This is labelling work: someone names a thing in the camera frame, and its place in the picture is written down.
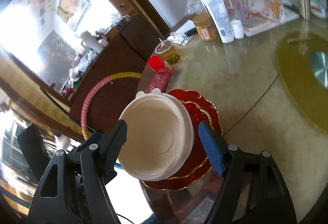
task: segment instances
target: framed picture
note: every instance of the framed picture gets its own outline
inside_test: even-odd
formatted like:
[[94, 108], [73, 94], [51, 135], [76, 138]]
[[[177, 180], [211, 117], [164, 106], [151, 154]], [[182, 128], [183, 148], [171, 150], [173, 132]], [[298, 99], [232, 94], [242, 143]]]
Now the framed picture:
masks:
[[90, 5], [90, 0], [60, 0], [57, 13], [76, 32]]

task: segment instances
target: white plastic bottle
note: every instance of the white plastic bottle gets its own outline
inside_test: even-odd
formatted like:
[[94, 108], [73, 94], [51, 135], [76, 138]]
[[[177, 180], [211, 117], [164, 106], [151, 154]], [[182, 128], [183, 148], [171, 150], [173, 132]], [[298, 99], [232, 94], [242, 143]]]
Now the white plastic bottle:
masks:
[[210, 13], [224, 44], [234, 41], [233, 30], [223, 0], [200, 0]]

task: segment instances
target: metal screw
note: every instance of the metal screw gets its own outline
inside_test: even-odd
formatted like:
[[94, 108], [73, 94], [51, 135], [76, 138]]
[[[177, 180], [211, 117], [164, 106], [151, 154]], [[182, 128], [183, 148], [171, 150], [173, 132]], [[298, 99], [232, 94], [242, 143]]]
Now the metal screw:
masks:
[[58, 150], [55, 155], [56, 156], [61, 156], [61, 155], [63, 155], [63, 153], [64, 153], [63, 150]]
[[236, 151], [238, 149], [238, 147], [236, 147], [235, 145], [229, 145], [229, 150], [231, 151]]
[[97, 148], [98, 148], [98, 145], [97, 144], [89, 145], [89, 149], [90, 150], [96, 150]]
[[265, 157], [271, 157], [271, 154], [268, 151], [263, 151], [262, 155], [264, 155]]

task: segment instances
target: crack line on table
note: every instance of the crack line on table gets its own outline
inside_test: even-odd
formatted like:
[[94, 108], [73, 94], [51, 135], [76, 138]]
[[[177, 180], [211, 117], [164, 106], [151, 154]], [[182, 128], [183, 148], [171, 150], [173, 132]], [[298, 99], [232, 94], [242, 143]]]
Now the crack line on table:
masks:
[[228, 132], [230, 132], [230, 130], [232, 130], [238, 123], [240, 123], [241, 121], [242, 121], [242, 119], [243, 118], [245, 118], [246, 117], [246, 115], [258, 104], [258, 102], [260, 102], [261, 101], [261, 99], [266, 95], [266, 93], [268, 93], [268, 91], [271, 89], [271, 87], [273, 86], [273, 84], [276, 82], [276, 80], [278, 79], [278, 77], [279, 77], [279, 75], [280, 74], [278, 74], [277, 76], [276, 76], [276, 78], [273, 80], [273, 82], [272, 82], [272, 84], [270, 84], [270, 86], [268, 87], [268, 89], [264, 92], [264, 94], [258, 99], [258, 101], [256, 101], [255, 102], [255, 104], [249, 109], [249, 111], [247, 111], [245, 114], [244, 114], [244, 116], [242, 116], [241, 118], [240, 118], [240, 120], [238, 120], [229, 130], [227, 130], [224, 134], [223, 134], [223, 136], [224, 135], [226, 135]]

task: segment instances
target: cabinet door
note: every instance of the cabinet door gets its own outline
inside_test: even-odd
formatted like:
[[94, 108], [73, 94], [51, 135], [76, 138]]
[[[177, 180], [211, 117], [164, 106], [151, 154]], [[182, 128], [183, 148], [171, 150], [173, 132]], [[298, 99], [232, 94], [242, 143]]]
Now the cabinet door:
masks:
[[[72, 99], [69, 116], [80, 121], [84, 99], [99, 81], [118, 72], [142, 73], [145, 65], [146, 62], [130, 49], [121, 35], [115, 37], [87, 71]], [[136, 78], [118, 79], [101, 88], [89, 106], [88, 126], [101, 133], [110, 132], [125, 107], [135, 98], [138, 82]]]
[[121, 35], [144, 60], [150, 58], [160, 42], [155, 32], [139, 14], [129, 21], [128, 26], [122, 31]]

